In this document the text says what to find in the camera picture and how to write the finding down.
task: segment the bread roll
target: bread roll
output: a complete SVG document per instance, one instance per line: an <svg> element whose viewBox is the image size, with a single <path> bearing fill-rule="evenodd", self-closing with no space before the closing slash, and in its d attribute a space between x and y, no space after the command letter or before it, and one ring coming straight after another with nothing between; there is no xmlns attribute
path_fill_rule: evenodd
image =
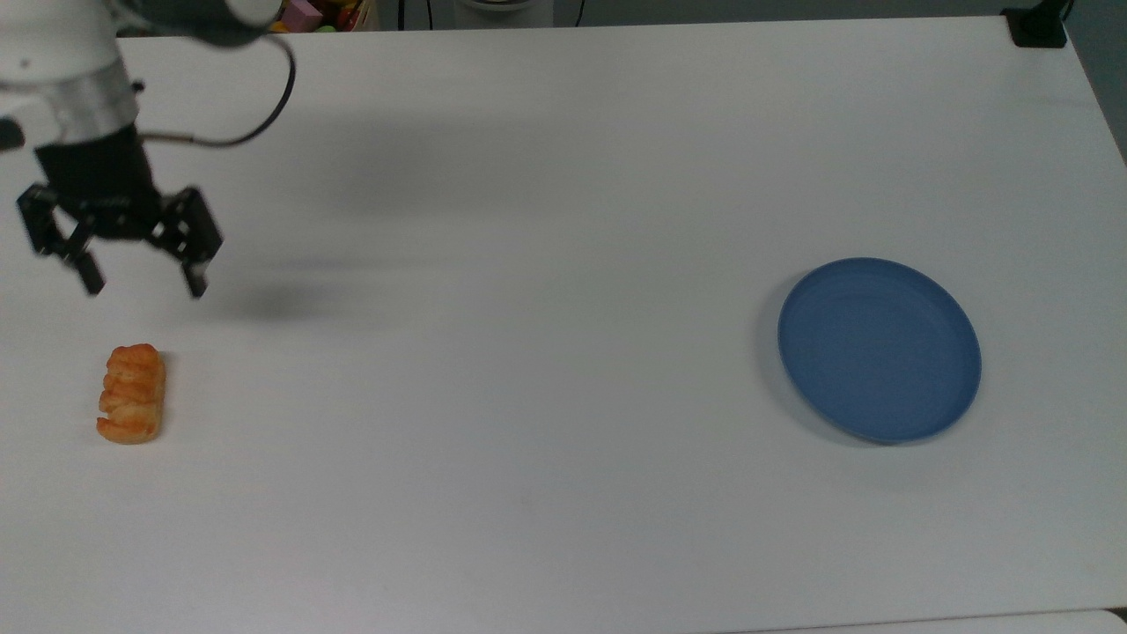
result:
<svg viewBox="0 0 1127 634"><path fill-rule="evenodd" d="M137 445L160 432L165 404L165 364L157 349L147 345L122 347L106 361L105 391L98 409L98 434L110 443Z"/></svg>

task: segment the white table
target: white table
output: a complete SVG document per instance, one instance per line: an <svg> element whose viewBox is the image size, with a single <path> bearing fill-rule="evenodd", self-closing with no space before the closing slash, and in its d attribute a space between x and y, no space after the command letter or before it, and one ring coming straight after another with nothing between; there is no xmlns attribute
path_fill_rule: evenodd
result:
<svg viewBox="0 0 1127 634"><path fill-rule="evenodd" d="M1108 611L1072 611L949 618L880 625L787 629L790 634L1127 634L1127 625Z"/></svg>
<svg viewBox="0 0 1127 634"><path fill-rule="evenodd" d="M227 242L0 215L0 631L701 633L1127 604L1127 170L1071 48L1001 18L298 36L232 151L153 146ZM142 127L238 133L284 62L123 42ZM37 178L0 158L12 200ZM774 350L823 262L964 305L978 400L915 447ZM170 364L113 446L104 363Z"/></svg>

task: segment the blue plate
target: blue plate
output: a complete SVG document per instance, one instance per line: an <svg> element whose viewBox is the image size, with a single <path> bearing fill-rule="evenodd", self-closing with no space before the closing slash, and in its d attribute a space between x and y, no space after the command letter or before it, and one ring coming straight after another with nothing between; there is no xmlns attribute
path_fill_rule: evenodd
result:
<svg viewBox="0 0 1127 634"><path fill-rule="evenodd" d="M779 354L818 413L885 444L955 425L982 377L978 340L955 298L923 273L871 257L832 261L795 285Z"/></svg>

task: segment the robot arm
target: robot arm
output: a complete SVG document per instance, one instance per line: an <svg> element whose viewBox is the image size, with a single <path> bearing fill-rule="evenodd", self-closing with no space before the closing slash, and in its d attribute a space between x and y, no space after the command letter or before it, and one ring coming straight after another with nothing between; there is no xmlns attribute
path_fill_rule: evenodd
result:
<svg viewBox="0 0 1127 634"><path fill-rule="evenodd" d="M277 0L121 0L166 32L238 46L265 33ZM94 236L145 240L179 260L193 296L222 238L194 188L162 196L137 136L130 82L103 0L0 2L0 151L33 149L46 185L18 206L33 248L78 270L87 291L104 279ZM59 207L77 222L63 236Z"/></svg>

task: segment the black clamp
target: black clamp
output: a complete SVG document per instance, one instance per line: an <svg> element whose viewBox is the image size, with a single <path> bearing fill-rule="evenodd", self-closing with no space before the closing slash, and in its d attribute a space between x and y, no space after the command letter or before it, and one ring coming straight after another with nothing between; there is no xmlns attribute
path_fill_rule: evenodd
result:
<svg viewBox="0 0 1127 634"><path fill-rule="evenodd" d="M207 289L204 270L215 257L223 236L198 189L188 187L175 196L165 196L159 213L134 213L128 197L98 200L69 198L48 186L32 185L17 199L32 248L42 256L57 255L63 264L78 271L90 294L106 285L94 255L87 247L95 236L144 240L180 262L192 296ZM55 207L77 222L70 236L63 238L55 221Z"/></svg>

